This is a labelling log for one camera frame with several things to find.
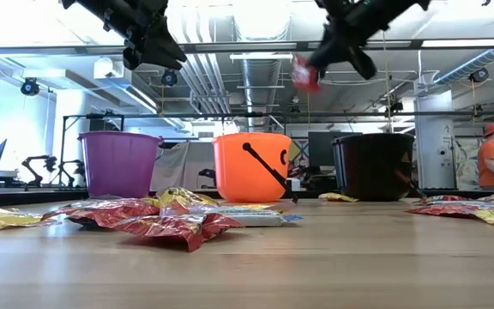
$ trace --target computer screen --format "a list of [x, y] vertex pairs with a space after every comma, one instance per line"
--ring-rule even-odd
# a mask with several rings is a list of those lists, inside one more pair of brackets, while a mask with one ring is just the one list
[[344, 136], [361, 135], [355, 132], [308, 132], [308, 153], [311, 167], [334, 166], [334, 153], [331, 143]]

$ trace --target desk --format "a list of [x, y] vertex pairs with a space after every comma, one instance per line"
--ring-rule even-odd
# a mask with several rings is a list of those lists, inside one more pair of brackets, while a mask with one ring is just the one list
[[0, 231], [0, 309], [494, 309], [494, 227], [409, 207], [301, 200], [297, 226], [192, 253], [70, 222]]

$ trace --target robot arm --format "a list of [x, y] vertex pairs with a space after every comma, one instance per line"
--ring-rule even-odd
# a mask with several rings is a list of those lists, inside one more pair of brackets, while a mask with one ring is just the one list
[[[430, 0], [315, 0], [328, 12], [323, 39], [308, 65], [324, 70], [334, 63], [349, 62], [365, 79], [377, 70], [362, 47], [379, 30], [414, 4], [427, 9]], [[139, 64], [158, 64], [180, 70], [186, 55], [174, 41], [165, 11], [168, 0], [61, 0], [65, 9], [79, 3], [125, 38], [123, 62], [134, 70]]]

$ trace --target white pillar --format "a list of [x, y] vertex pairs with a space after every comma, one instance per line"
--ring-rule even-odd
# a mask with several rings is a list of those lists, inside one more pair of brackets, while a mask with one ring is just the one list
[[[57, 110], [55, 112], [55, 131], [53, 137], [52, 155], [60, 161], [72, 161], [83, 159], [83, 150], [81, 143], [77, 140], [77, 137], [82, 132], [88, 131], [88, 120], [81, 118], [75, 122], [75, 118], [68, 118], [66, 126], [69, 129], [66, 130], [64, 135], [64, 152], [61, 157], [62, 149], [62, 136], [63, 136], [63, 116], [69, 115], [84, 115], [89, 112], [89, 104], [87, 103], [88, 94], [85, 94], [81, 90], [58, 90], [57, 91]], [[66, 172], [75, 178], [75, 183], [78, 184], [80, 177], [73, 175], [76, 166], [74, 164], [68, 164], [65, 166]], [[62, 177], [62, 181], [66, 184], [68, 179], [65, 175]]]
[[[415, 83], [415, 111], [453, 111], [451, 90], [427, 94]], [[450, 116], [417, 116], [417, 159], [419, 187], [422, 189], [456, 189], [453, 141], [453, 119]]]

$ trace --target orange bucket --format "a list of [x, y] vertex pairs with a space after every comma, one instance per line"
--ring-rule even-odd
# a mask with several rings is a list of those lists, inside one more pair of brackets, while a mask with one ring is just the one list
[[283, 196], [285, 188], [280, 182], [285, 184], [287, 177], [291, 138], [238, 133], [216, 137], [213, 146], [217, 189], [225, 200], [266, 203]]

